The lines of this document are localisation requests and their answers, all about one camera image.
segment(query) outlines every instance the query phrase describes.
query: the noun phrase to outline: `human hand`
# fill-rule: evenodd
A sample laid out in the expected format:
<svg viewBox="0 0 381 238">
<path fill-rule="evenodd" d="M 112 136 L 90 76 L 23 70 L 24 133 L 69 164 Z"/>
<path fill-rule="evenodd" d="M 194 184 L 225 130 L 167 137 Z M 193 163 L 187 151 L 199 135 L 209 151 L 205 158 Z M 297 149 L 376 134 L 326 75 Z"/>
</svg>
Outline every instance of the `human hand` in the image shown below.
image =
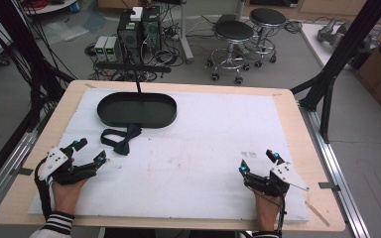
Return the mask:
<svg viewBox="0 0 381 238">
<path fill-rule="evenodd" d="M 54 181 L 52 190 L 54 192 L 55 211 L 74 215 L 79 193 L 87 181 L 88 179 L 84 179 L 68 185 L 60 185 Z"/>
<path fill-rule="evenodd" d="M 281 198 L 253 190 L 256 198 L 256 216 L 260 231 L 274 231 L 274 223 L 280 211 Z"/>
</svg>

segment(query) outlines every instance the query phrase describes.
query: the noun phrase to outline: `robotic hand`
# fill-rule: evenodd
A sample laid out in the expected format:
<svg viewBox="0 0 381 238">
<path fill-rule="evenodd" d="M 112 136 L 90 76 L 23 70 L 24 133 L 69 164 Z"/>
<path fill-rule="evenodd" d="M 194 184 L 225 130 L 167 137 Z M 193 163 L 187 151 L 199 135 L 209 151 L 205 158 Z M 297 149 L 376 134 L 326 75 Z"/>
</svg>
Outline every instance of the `robotic hand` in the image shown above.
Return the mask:
<svg viewBox="0 0 381 238">
<path fill-rule="evenodd" d="M 277 232 L 281 234 L 284 215 L 286 214 L 285 196 L 290 188 L 290 184 L 304 190 L 309 190 L 309 187 L 297 174 L 293 165 L 289 162 L 285 162 L 278 153 L 267 150 L 266 154 L 275 165 L 275 167 L 270 169 L 268 177 L 260 177 L 250 173 L 250 169 L 244 160 L 242 160 L 240 164 L 239 171 L 243 176 L 243 183 L 250 189 L 261 191 L 268 196 L 281 197 L 280 216 L 277 228 Z"/>
<path fill-rule="evenodd" d="M 100 152 L 91 163 L 83 166 L 72 164 L 73 151 L 79 151 L 87 144 L 85 138 L 74 141 L 65 148 L 53 147 L 48 156 L 42 159 L 35 170 L 35 183 L 39 190 L 42 210 L 45 218 L 48 219 L 52 212 L 50 198 L 50 177 L 61 185 L 74 184 L 83 179 L 96 176 L 97 170 L 106 162 L 106 153 Z M 45 164 L 42 172 L 38 175 L 39 168 Z"/>
<path fill-rule="evenodd" d="M 341 42 L 342 38 L 345 36 L 349 27 L 351 26 L 350 22 L 346 22 L 342 24 L 336 33 L 333 33 L 333 26 L 336 23 L 336 18 L 332 18 L 329 23 L 324 26 L 322 29 L 317 31 L 317 40 L 320 42 L 329 42 L 329 44 L 333 47 L 338 46 Z"/>
</svg>

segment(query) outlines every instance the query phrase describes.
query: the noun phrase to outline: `wheeled stool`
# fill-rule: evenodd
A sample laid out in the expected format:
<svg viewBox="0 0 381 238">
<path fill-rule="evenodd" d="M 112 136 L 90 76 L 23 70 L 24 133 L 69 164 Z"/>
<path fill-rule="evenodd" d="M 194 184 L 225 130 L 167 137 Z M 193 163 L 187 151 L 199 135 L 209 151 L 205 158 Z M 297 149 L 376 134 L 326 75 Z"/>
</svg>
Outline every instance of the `wheeled stool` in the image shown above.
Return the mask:
<svg viewBox="0 0 381 238">
<path fill-rule="evenodd" d="M 264 55 L 267 54 L 272 54 L 270 62 L 275 62 L 277 60 L 277 50 L 275 44 L 268 37 L 275 29 L 280 29 L 284 26 L 286 17 L 273 9 L 258 8 L 250 12 L 249 18 L 255 27 L 258 27 L 258 31 L 256 31 L 258 34 L 254 35 L 245 46 L 249 51 L 261 55 L 261 59 L 255 61 L 255 66 L 262 66 Z"/>
<path fill-rule="evenodd" d="M 244 44 L 249 41 L 253 36 L 252 28 L 242 22 L 224 21 L 215 25 L 214 34 L 217 38 L 226 41 L 228 47 L 213 51 L 207 60 L 207 66 L 212 67 L 215 65 L 212 80 L 219 80 L 217 70 L 221 67 L 235 69 L 237 76 L 234 81 L 238 84 L 242 83 L 243 78 L 240 76 L 239 68 L 243 67 L 244 70 L 249 70 L 250 66 L 246 62 L 246 58 L 234 49 L 234 45 Z"/>
</svg>

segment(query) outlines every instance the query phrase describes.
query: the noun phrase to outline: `black and white striped sleeve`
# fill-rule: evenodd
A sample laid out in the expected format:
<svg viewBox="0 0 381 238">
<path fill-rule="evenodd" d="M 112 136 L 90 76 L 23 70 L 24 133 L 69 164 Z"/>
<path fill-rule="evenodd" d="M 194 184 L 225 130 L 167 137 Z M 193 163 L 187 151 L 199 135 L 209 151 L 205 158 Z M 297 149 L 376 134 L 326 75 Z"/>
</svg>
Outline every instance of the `black and white striped sleeve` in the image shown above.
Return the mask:
<svg viewBox="0 0 381 238">
<path fill-rule="evenodd" d="M 252 234 L 253 238 L 281 238 L 275 231 L 259 231 Z"/>
<path fill-rule="evenodd" d="M 46 225 L 34 232 L 30 238 L 70 238 L 74 216 L 54 211 L 49 216 Z"/>
<path fill-rule="evenodd" d="M 70 235 L 73 219 L 73 215 L 54 211 L 49 216 L 49 219 L 43 229 L 53 230 L 63 235 Z"/>
</svg>

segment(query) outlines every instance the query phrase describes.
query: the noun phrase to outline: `black oval tray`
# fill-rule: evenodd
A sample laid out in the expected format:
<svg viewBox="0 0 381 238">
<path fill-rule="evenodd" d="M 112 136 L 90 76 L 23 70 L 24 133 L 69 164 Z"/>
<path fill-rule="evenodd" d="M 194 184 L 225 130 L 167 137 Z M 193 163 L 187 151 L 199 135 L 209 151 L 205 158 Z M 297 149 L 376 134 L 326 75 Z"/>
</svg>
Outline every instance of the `black oval tray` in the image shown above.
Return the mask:
<svg viewBox="0 0 381 238">
<path fill-rule="evenodd" d="M 115 92 L 97 106 L 101 122 L 111 127 L 162 128 L 175 121 L 177 111 L 175 99 L 161 93 Z"/>
</svg>

